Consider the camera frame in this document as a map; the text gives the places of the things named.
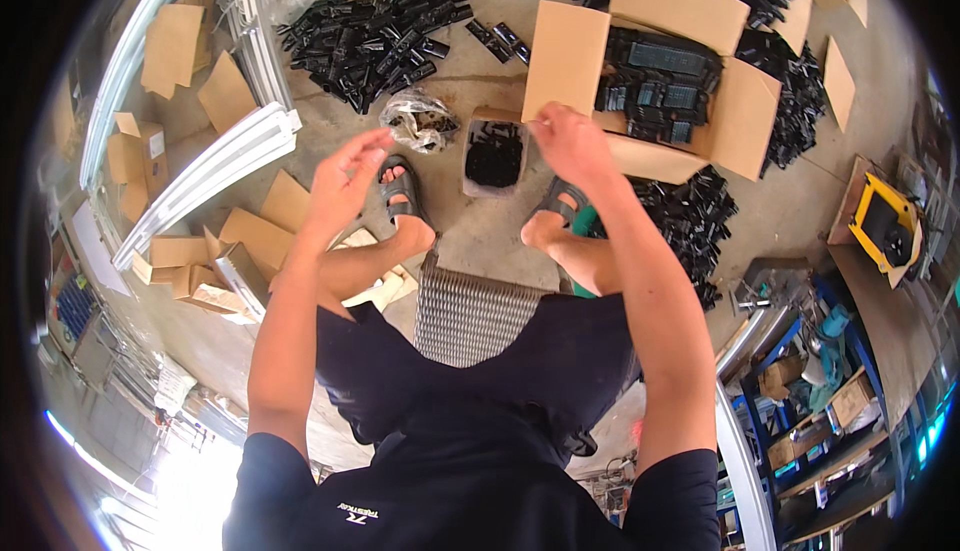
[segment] left hand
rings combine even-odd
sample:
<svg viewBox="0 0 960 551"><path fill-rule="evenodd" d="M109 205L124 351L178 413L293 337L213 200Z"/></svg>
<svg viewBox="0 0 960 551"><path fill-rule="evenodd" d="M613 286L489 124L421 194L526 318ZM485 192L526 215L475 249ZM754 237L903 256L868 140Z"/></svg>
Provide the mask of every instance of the left hand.
<svg viewBox="0 0 960 551"><path fill-rule="evenodd" d="M389 127L369 130L351 138L313 173L310 209L297 239L323 253L333 237L354 221L363 209L387 149L394 144Z"/></svg>

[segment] logo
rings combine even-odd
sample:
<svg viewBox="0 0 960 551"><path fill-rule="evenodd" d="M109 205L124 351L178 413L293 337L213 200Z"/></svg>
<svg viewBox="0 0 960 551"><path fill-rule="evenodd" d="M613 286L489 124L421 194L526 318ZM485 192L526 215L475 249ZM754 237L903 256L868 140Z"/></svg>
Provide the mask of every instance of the logo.
<svg viewBox="0 0 960 551"><path fill-rule="evenodd" d="M380 518L378 513L373 509L354 507L353 505L347 505L346 503L341 503L337 506L337 509L343 510L349 514L346 517L346 521L353 522L354 524L360 524L361 526L367 525L367 518L373 518L374 520Z"/></svg>

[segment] person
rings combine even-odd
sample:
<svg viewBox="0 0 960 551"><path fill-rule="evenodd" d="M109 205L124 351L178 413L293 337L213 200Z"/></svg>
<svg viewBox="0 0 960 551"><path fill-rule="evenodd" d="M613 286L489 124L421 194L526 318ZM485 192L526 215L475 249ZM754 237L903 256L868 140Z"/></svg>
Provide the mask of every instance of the person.
<svg viewBox="0 0 960 551"><path fill-rule="evenodd" d="M435 240L409 164L386 157L389 130L349 141L319 162L272 282L224 549L719 548L714 354L690 280L599 127L553 102L529 128L557 178L520 238L598 297L545 296L513 343L467 368L417 353L370 303L345 309ZM396 233L328 251L378 174ZM566 230L587 199L608 241ZM585 433L636 379L634 357L647 406L618 528L564 468L591 452ZM368 467L319 485L306 442L314 378L375 445Z"/></svg>

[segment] black shorts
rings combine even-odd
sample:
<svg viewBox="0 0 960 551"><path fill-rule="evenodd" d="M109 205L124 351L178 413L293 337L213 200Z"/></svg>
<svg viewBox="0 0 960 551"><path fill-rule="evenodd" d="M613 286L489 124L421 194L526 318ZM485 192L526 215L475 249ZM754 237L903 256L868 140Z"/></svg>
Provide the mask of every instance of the black shorts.
<svg viewBox="0 0 960 551"><path fill-rule="evenodd" d="M371 302L349 312L355 322L317 309L317 382L361 444L415 404L453 398L538 406L559 443L589 433L641 373L621 294L547 295L502 353L465 368L421 355Z"/></svg>

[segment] paper label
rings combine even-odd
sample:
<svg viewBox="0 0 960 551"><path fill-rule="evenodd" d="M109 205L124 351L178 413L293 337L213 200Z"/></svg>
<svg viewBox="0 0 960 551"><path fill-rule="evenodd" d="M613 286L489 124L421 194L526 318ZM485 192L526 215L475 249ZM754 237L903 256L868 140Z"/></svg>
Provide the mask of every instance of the paper label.
<svg viewBox="0 0 960 551"><path fill-rule="evenodd" d="M150 137L150 159L156 160L166 151L166 145L163 142L163 130Z"/></svg>

